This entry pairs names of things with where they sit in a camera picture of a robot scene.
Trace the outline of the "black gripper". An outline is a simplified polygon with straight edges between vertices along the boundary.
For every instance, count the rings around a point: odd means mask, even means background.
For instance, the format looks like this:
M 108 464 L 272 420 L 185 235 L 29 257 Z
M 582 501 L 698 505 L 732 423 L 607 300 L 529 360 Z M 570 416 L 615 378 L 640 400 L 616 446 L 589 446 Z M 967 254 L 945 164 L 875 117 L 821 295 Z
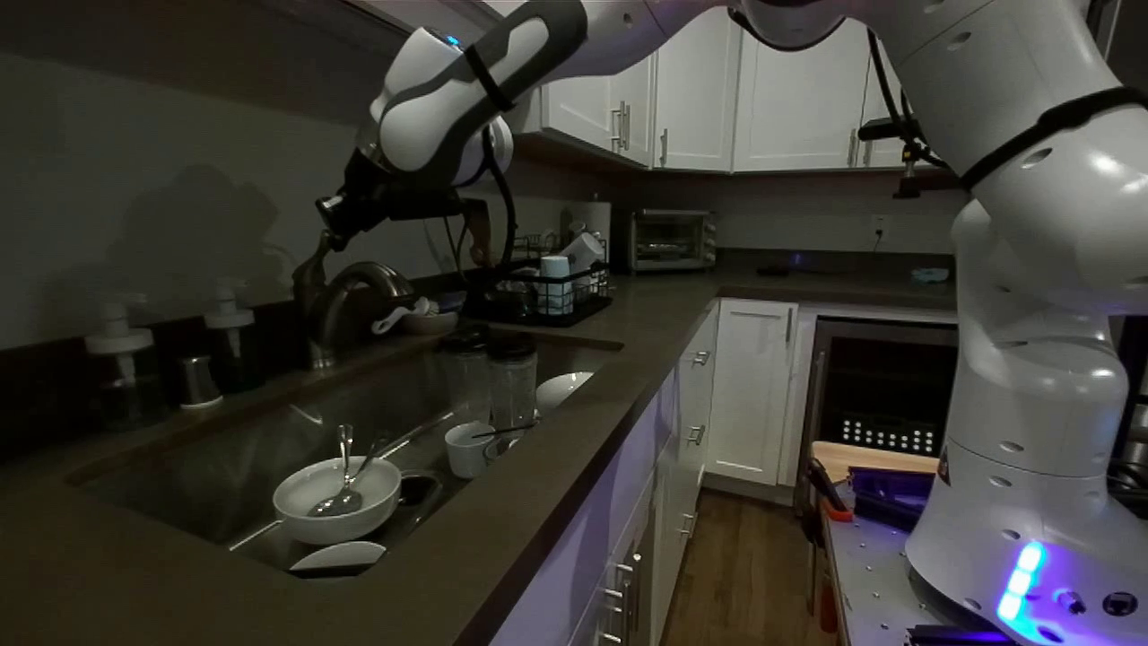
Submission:
M 450 182 L 406 178 L 357 152 L 344 164 L 340 188 L 320 196 L 317 209 L 326 247 L 344 252 L 360 233 L 370 233 L 383 217 L 461 214 L 464 196 Z

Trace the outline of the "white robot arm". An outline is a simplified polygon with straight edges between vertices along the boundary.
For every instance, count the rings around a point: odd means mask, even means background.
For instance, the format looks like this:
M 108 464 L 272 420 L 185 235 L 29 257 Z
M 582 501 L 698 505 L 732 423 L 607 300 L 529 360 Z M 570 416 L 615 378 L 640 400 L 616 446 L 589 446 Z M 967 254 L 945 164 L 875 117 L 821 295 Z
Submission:
M 452 211 L 519 94 L 622 70 L 712 8 L 774 49 L 870 26 L 968 191 L 958 374 L 908 568 L 1024 646 L 1148 646 L 1146 525 L 1109 496 L 1130 394 L 1109 323 L 1148 307 L 1148 104 L 1077 0 L 519 0 L 469 48 L 419 30 L 320 202 L 326 235 Z

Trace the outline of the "robot base mounting table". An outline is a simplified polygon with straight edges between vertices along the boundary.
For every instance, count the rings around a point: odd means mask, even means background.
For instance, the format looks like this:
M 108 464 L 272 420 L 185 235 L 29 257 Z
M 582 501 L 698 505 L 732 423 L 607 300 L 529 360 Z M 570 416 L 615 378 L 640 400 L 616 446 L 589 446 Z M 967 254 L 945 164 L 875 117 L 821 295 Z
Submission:
M 849 472 L 882 469 L 928 478 L 933 454 L 816 440 L 806 449 L 827 465 L 845 505 L 816 497 L 818 538 L 811 607 L 845 646 L 1016 646 L 958 601 L 933 592 L 906 560 L 906 532 L 855 514 Z

